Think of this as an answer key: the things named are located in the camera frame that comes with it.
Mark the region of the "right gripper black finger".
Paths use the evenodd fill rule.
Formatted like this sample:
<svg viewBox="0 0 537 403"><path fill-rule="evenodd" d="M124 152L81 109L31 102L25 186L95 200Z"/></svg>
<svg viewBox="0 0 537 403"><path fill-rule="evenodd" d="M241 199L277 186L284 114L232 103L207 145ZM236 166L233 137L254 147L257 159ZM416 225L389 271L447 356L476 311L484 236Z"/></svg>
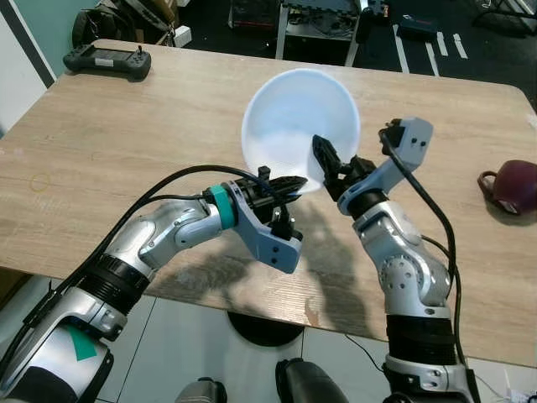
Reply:
<svg viewBox="0 0 537 403"><path fill-rule="evenodd" d="M339 172L342 169L342 162L337 156L332 142L329 139L320 137L320 135L315 135L312 138L312 154L325 176L323 183L337 183L339 181Z"/></svg>

